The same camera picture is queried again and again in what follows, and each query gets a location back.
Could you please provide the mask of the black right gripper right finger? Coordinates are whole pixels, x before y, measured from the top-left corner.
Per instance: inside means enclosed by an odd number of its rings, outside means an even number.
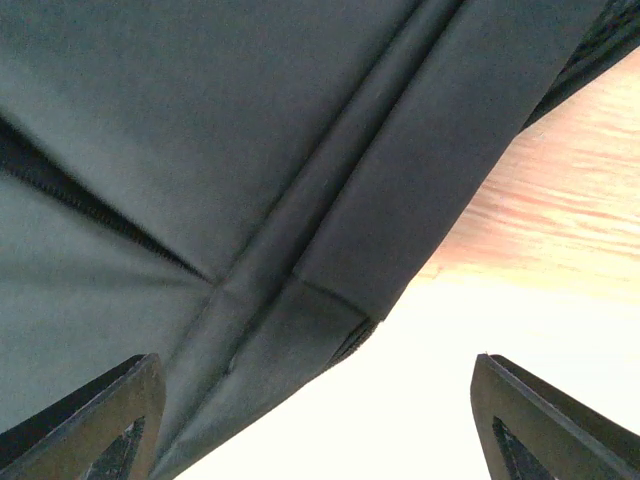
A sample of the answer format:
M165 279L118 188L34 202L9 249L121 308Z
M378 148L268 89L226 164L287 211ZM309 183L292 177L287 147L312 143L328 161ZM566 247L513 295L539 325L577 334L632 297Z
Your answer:
M472 413L493 479L637 479L639 436L500 355L477 357Z

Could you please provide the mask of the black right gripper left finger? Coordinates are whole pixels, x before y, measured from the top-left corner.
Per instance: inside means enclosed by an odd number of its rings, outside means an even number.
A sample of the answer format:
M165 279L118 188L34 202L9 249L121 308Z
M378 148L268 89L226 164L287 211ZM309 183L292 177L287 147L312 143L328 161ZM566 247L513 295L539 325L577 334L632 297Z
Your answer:
M146 479L165 405L159 356L135 355L1 434L3 479Z

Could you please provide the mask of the black student backpack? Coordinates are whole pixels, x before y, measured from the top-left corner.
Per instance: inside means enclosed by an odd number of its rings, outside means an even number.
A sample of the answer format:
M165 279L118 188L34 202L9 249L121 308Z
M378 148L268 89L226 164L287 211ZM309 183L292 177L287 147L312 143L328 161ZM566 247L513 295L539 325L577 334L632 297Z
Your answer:
M373 333L635 1L5 1L1 434L135 355L172 479Z

